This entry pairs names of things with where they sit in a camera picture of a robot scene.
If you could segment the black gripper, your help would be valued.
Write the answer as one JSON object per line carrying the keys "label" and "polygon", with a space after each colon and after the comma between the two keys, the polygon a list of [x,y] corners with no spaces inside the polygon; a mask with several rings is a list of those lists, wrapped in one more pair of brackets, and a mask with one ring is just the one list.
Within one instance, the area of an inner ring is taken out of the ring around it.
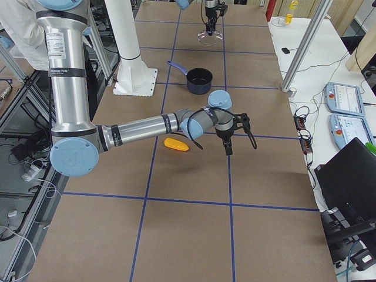
{"label": "black gripper", "polygon": [[234,130],[233,129],[227,129],[227,130],[216,129],[216,135],[222,139],[226,155],[232,155],[233,149],[232,149],[231,137],[234,135]]}
{"label": "black gripper", "polygon": [[210,35],[216,30],[216,21],[220,16],[220,8],[218,6],[212,8],[205,7],[205,15],[207,17],[206,33]]}

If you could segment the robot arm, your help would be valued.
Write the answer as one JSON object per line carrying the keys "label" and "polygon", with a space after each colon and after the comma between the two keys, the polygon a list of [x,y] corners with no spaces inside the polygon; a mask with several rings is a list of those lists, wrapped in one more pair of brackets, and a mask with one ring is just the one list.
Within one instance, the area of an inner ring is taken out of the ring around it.
{"label": "robot arm", "polygon": [[181,109],[123,125],[95,125],[89,116],[83,32],[88,27],[88,1],[36,1],[36,19],[45,31],[56,123],[52,127],[50,160],[69,177],[83,176],[98,163],[99,155],[113,147],[182,130],[195,140],[215,128],[226,153],[236,124],[230,95],[216,90],[207,106]]}
{"label": "robot arm", "polygon": [[[189,7],[189,5],[193,1],[190,0],[176,0],[175,3],[181,10],[185,10]],[[207,17],[207,21],[205,21],[202,17],[202,21],[206,27],[206,33],[208,36],[213,36],[214,32],[216,31],[216,23],[218,17],[218,12],[222,13],[221,3],[219,1],[201,1],[201,4],[204,4],[205,7],[205,15]]]}

